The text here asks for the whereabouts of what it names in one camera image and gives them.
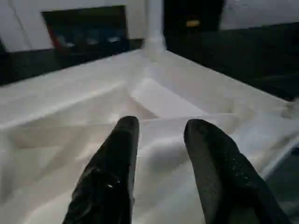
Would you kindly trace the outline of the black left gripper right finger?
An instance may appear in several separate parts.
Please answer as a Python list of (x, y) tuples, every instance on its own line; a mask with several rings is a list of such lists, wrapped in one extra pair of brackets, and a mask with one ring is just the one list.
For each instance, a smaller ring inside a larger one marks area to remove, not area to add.
[(264, 179), (220, 128), (191, 119), (184, 143), (207, 224), (289, 224)]

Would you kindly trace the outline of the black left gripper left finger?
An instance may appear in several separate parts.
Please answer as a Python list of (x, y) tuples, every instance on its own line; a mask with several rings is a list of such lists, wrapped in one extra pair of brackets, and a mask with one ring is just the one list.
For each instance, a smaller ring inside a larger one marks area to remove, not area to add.
[(72, 193), (65, 224), (130, 224), (139, 121), (125, 116), (90, 159)]

